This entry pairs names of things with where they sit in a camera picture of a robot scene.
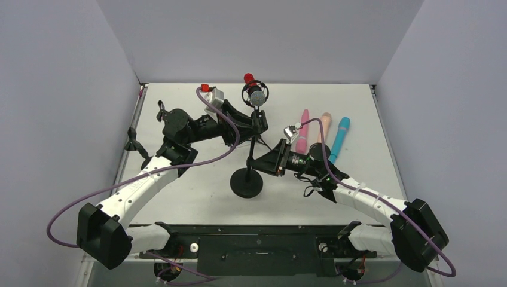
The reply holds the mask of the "beige microphone black stand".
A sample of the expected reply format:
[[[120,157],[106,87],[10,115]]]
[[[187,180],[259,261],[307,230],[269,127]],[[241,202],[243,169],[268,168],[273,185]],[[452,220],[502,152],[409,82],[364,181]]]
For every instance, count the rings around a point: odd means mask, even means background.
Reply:
[[[141,170],[144,170],[150,163],[152,157],[148,154],[148,151],[143,145],[136,139],[137,132],[134,127],[129,127],[127,131],[127,142],[124,146],[125,151],[137,151],[143,158]]]

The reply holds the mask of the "teal microphone black stand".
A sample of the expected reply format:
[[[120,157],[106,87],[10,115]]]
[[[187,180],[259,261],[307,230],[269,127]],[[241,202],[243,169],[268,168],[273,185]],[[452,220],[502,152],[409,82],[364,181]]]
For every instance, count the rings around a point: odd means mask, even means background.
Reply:
[[[156,119],[158,122],[164,122],[166,123],[168,121],[170,112],[165,109],[165,105],[162,100],[159,100],[157,102],[157,105],[159,107],[159,112],[156,116]]]

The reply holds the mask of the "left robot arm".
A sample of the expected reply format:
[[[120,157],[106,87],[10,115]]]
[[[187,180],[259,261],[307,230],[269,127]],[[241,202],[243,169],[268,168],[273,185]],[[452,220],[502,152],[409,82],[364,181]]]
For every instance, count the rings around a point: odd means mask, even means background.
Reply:
[[[264,111],[256,108],[247,116],[227,100],[211,109],[215,118],[207,114],[196,120],[182,109],[167,111],[162,101],[158,105],[157,120],[164,123],[160,149],[150,157],[136,140],[135,129],[130,128],[125,149],[138,151],[145,159],[141,172],[107,199],[96,205],[85,204],[78,214],[78,247],[109,270],[131,254],[157,251],[171,257],[178,251],[179,242],[166,224],[130,224],[156,194],[195,165],[198,152],[191,146],[194,142],[222,138],[226,146],[232,147],[268,129]]]

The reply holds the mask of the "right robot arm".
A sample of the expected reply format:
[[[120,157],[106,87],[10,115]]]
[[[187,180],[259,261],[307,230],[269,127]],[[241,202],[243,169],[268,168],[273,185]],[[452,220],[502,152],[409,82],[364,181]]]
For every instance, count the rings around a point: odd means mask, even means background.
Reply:
[[[308,154],[291,151],[282,139],[268,153],[253,159],[251,167],[273,176],[287,170],[308,180],[324,198],[376,220],[380,227],[358,225],[337,239],[345,255],[376,251],[396,255],[408,268],[423,272],[448,245],[449,238],[429,205],[420,199],[397,199],[366,187],[338,170],[328,159],[329,148],[315,143]]]

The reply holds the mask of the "pink microphone black stand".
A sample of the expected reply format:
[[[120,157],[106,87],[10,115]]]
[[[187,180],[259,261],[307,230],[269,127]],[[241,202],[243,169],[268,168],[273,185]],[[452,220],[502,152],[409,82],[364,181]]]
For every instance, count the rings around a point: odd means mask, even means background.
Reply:
[[[246,167],[236,170],[230,178],[230,187],[233,193],[244,199],[256,197],[260,194],[263,187],[262,176],[256,170],[252,169],[255,144],[255,141],[250,143],[249,155],[246,159]]]

